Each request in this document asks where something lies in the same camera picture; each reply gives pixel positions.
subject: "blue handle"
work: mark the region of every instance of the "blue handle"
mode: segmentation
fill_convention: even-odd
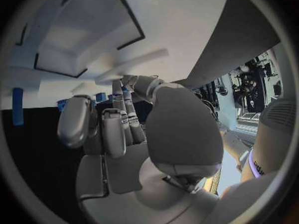
[[[14,126],[24,125],[23,89],[14,88],[12,91],[12,123]]]

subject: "purple ring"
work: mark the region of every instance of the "purple ring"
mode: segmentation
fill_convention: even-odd
[[[251,149],[251,151],[250,151],[250,153],[249,153],[249,158],[248,158],[249,166],[250,166],[250,169],[251,169],[251,171],[253,172],[254,176],[255,176],[256,178],[259,178],[261,175],[260,175],[260,173],[257,171],[257,169],[256,169],[256,167],[255,167],[255,165],[254,165],[252,154],[253,154],[253,149]]]

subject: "purple light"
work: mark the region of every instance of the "purple light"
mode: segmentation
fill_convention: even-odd
[[[254,161],[253,161],[253,157],[252,157],[252,154],[253,154],[253,149],[251,149],[250,153],[249,153],[249,158],[248,158],[248,161],[249,161],[249,166],[251,168],[251,171],[253,172],[254,176],[256,178],[260,177],[260,173],[257,171],[256,169],[256,166],[254,165]]]

